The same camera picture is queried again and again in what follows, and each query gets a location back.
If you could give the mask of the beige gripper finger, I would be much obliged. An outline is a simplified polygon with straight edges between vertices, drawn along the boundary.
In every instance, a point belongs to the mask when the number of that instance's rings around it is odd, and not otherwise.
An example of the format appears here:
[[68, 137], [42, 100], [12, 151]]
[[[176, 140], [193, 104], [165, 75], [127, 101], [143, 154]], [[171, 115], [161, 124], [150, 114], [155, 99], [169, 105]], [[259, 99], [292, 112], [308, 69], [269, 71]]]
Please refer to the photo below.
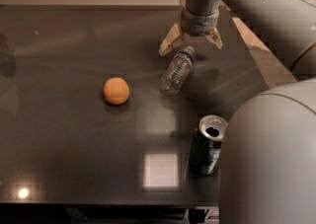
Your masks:
[[167, 53], [172, 51], [174, 48], [180, 46], [184, 42], [184, 33], [181, 25], [176, 23], [172, 26], [170, 31], [166, 34], [165, 38], [160, 44], [159, 54], [165, 56]]
[[212, 29], [206, 36], [206, 39], [213, 43], [218, 49], [223, 47], [221, 36], [217, 28]]

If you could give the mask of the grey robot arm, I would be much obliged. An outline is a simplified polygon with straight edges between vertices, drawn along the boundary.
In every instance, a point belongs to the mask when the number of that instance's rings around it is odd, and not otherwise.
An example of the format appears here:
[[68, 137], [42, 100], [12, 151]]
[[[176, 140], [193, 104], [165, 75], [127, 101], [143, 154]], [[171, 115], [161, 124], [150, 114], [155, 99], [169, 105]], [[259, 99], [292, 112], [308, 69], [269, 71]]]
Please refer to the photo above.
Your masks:
[[230, 118], [221, 147], [219, 224], [316, 224], [314, 0], [187, 0], [162, 55], [184, 35], [219, 42], [223, 2], [290, 75]]

